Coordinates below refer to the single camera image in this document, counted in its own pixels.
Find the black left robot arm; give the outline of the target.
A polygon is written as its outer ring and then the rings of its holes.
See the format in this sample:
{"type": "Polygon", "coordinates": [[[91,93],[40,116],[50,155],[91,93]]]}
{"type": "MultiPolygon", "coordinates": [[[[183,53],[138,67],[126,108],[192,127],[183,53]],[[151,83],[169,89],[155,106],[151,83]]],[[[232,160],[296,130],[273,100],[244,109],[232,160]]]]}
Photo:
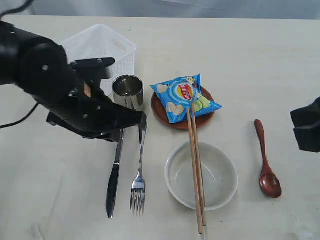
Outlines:
{"type": "Polygon", "coordinates": [[[48,109],[46,121],[86,139],[116,142],[120,131],[147,129],[147,116],[114,103],[101,89],[112,57],[68,62],[65,49],[46,37],[0,24],[0,83],[15,85],[48,109]]]}

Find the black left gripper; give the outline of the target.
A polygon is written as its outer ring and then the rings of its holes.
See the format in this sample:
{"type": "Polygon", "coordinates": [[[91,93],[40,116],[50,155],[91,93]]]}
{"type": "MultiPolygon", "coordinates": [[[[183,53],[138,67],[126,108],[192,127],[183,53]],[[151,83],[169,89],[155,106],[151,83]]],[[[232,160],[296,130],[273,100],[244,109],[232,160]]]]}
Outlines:
{"type": "Polygon", "coordinates": [[[118,142],[120,129],[133,126],[147,129],[147,116],[113,103],[101,88],[92,81],[82,82],[66,97],[52,106],[46,122],[59,126],[85,139],[118,142]]]}

